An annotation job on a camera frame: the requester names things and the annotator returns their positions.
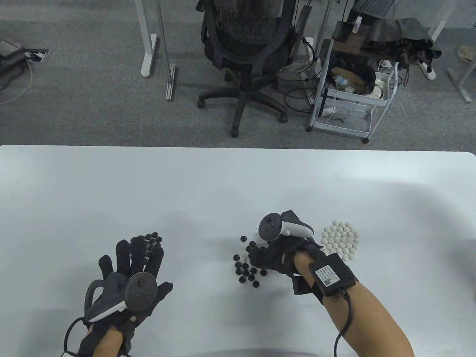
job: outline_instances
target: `label sticker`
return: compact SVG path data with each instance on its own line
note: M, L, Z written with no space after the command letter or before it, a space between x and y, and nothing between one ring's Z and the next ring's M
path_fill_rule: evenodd
M317 270L316 275L319 277L325 287L329 287L340 280L339 276L332 270L329 265L326 265L325 267Z

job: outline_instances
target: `black glove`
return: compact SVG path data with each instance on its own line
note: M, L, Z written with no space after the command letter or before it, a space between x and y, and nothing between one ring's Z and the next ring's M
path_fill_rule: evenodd
M299 274L294 265L296 253L307 251L314 260L317 260L322 256L326 256L320 250L321 248L313 239L279 236L277 239L268 242L268 247L253 247L248 256L251 265L254 267L275 270L292 278L293 273Z
M164 250L160 244L155 246L150 254L147 264L145 265L146 245L143 236L133 238L131 244L126 240L122 240L116 245L117 273L125 275L125 284L131 276L142 271L146 271L157 278L160 264L164 258ZM106 280L109 274L113 272L110 256L104 255L99 259L99 267L101 268L103 279ZM130 351L130 340L134 336L136 327L152 314L155 306L165 298L172 288L173 285L168 282L159 285L157 287L157 297L150 306L142 311L131 312L128 309L121 312L116 311L104 319L95 322L93 324L92 333L87 335L81 342L79 355L84 357L92 356L99 341L104 337L111 326L114 326L122 333L123 343L119 350L119 355L126 355ZM89 328L90 324L85 321L84 323Z

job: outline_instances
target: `forearm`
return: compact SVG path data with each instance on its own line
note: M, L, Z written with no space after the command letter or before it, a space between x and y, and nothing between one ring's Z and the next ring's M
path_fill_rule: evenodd
M315 282L308 267L313 261L306 252L297 253L294 258L297 270L310 286ZM352 300L353 320L344 339L359 357L414 356L403 331L365 286L357 282L347 292ZM334 295L324 297L323 304L340 331L347 321L347 302L340 295Z
M111 327L94 349L93 357L117 357L122 345L122 333Z

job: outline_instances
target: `office chair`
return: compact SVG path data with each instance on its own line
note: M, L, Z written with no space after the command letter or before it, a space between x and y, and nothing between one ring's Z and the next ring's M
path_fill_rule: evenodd
M282 0L281 16L277 13L281 0L225 0L235 3L235 7L222 9L220 0L200 0L197 11L205 12L201 40L205 45L205 55L218 69L225 68L225 81L233 81L235 86L202 92L198 96L197 107L205 107L205 100L211 98L237 98L238 106L233 118L231 136L239 135L239 125L248 101L254 101L279 112L279 121L288 121L286 107L259 90L271 84L278 87L277 73L291 64L298 53L301 37L309 17L310 6L302 10L296 28L292 21L296 0ZM274 2L279 7L275 18L263 7L265 1ZM253 13L252 17L244 15Z

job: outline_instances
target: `chair wheel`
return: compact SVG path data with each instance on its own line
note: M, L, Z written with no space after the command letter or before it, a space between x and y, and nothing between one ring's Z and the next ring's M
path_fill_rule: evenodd
M233 129L231 130L231 137L232 137L232 138L237 138L238 135L239 135L239 129L238 129L238 128L233 128Z

